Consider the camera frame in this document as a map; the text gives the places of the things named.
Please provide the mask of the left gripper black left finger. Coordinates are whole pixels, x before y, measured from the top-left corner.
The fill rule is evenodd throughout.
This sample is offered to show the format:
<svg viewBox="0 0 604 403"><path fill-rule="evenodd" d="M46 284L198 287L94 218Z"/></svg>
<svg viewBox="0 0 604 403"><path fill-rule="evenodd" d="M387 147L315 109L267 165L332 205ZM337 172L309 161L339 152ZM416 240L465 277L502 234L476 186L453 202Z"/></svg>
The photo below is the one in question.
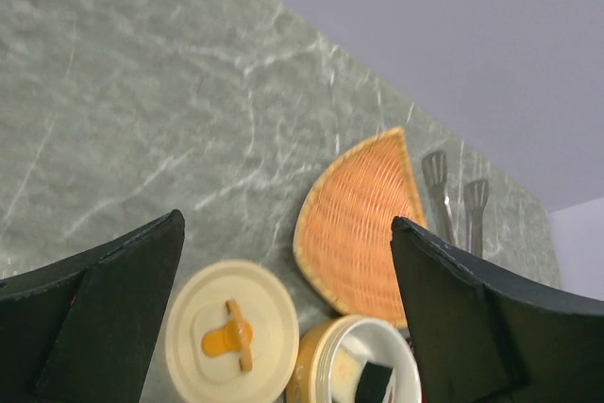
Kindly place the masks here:
<svg viewBox="0 0 604 403"><path fill-rule="evenodd" d="M139 401L184 239L183 214L173 210L2 279L2 401Z"/></svg>

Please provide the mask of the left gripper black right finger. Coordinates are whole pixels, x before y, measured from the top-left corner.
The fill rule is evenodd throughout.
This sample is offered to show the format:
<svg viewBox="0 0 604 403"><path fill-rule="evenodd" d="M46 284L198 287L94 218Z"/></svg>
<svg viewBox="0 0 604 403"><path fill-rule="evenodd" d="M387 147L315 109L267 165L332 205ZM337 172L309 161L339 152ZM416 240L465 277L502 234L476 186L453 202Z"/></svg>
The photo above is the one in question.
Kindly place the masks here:
<svg viewBox="0 0 604 403"><path fill-rule="evenodd" d="M601 301L521 277L404 217L391 248L428 401L602 401Z"/></svg>

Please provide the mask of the sushi roll red centre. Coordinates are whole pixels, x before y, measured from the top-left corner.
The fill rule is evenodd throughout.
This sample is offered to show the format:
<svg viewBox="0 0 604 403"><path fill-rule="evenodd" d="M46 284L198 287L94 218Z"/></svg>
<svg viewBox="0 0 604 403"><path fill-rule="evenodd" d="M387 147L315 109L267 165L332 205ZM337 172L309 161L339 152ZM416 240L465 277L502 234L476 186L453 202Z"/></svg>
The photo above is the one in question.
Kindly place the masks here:
<svg viewBox="0 0 604 403"><path fill-rule="evenodd" d="M355 403L393 403L396 372L392 366L367 361L354 393Z"/></svg>

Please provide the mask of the cream lid with orange handle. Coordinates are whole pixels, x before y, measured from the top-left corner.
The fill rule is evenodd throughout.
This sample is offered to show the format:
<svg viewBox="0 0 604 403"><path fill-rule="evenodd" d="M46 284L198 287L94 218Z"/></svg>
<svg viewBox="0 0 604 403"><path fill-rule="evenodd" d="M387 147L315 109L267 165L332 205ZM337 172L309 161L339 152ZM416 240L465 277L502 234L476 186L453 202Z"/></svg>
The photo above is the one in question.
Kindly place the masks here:
<svg viewBox="0 0 604 403"><path fill-rule="evenodd" d="M171 380L186 402L274 402L297 359L299 325L284 284L264 267L226 260L192 276L165 331Z"/></svg>

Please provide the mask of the metal tongs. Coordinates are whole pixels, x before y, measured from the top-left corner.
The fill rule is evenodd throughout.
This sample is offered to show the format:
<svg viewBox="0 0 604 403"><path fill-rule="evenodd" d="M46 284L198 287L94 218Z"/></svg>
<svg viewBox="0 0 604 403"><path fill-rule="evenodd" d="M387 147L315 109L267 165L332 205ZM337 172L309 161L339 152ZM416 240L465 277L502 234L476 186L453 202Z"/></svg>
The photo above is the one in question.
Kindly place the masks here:
<svg viewBox="0 0 604 403"><path fill-rule="evenodd" d="M456 244L452 209L447 190L447 158L444 150L435 150L422 158L422 173L433 208L437 235L451 245ZM483 218L490 194L489 181L476 179L463 186L466 217L466 250L483 257Z"/></svg>

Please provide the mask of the sushi roll green centre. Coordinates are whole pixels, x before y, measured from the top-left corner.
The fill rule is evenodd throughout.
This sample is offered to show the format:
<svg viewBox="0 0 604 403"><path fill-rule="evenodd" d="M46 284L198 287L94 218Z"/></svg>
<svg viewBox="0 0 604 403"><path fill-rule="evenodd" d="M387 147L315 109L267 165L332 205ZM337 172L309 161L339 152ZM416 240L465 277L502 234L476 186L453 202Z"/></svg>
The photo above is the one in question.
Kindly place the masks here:
<svg viewBox="0 0 604 403"><path fill-rule="evenodd" d="M334 402L353 402L365 360L339 346L331 365L331 397Z"/></svg>

